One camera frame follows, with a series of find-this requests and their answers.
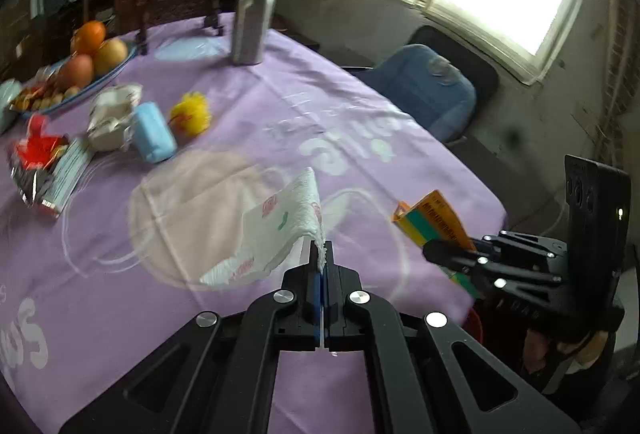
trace table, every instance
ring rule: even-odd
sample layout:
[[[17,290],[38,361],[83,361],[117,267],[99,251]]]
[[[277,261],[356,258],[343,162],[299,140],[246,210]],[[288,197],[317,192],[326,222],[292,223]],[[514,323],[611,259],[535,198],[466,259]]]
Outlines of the table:
[[[275,31],[263,63],[232,66],[231,15],[222,21],[220,38],[201,19],[151,29],[149,55],[116,78],[142,84],[165,114],[186,91],[207,96],[213,127],[176,157],[97,156],[58,220],[25,208],[0,176],[0,369],[44,434],[200,311],[236,313],[279,287],[299,251],[246,286],[212,291],[198,278],[237,246],[243,210],[304,167],[316,171],[336,263],[401,312],[466,316],[469,296],[390,216],[398,200],[439,189],[478,237],[503,223],[497,198],[411,117]],[[89,105],[54,113],[50,131],[83,132]],[[362,354],[283,353],[270,432],[373,432]]]

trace paper towel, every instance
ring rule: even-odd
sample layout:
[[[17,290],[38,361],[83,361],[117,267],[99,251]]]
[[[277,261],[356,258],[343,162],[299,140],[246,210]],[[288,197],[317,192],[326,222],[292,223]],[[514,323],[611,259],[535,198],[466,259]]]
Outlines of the paper towel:
[[[303,236],[311,237],[318,246],[322,269],[324,230],[316,176],[310,167],[283,190],[242,215],[240,247],[200,281],[209,286],[229,286],[261,279],[284,261]]]

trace orange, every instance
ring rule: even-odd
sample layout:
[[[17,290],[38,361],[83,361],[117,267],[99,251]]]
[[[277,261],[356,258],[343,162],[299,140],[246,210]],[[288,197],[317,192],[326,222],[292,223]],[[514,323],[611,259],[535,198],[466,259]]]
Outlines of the orange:
[[[72,39],[71,49],[79,54],[93,55],[104,42],[107,29],[100,21],[84,23]]]

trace blue chair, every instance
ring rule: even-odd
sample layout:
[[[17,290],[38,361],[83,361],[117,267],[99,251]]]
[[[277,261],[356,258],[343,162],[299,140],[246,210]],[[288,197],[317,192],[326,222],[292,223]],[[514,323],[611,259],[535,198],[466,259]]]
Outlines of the blue chair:
[[[474,114],[474,85],[423,44],[403,46],[379,66],[353,74],[442,142],[458,138]]]

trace chair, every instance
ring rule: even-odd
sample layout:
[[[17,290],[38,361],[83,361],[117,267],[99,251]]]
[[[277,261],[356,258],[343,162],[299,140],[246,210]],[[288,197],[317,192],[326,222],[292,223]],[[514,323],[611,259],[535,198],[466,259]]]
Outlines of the chair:
[[[418,28],[409,39],[408,44],[423,44],[433,50],[438,55],[443,56],[455,66],[462,75],[473,85],[476,90],[476,104],[471,111],[466,125],[460,129],[458,136],[452,136],[455,139],[463,135],[474,118],[489,103],[495,92],[500,87],[500,79],[494,67],[491,66],[480,55],[480,52],[474,52],[444,34],[434,26],[428,24]],[[365,78],[368,74],[364,72],[370,68],[345,68],[347,71],[360,77]],[[415,108],[408,107],[402,109],[406,113],[415,118]]]
[[[376,68],[354,75],[439,141],[458,137],[476,106],[473,84],[423,44],[408,44]]]

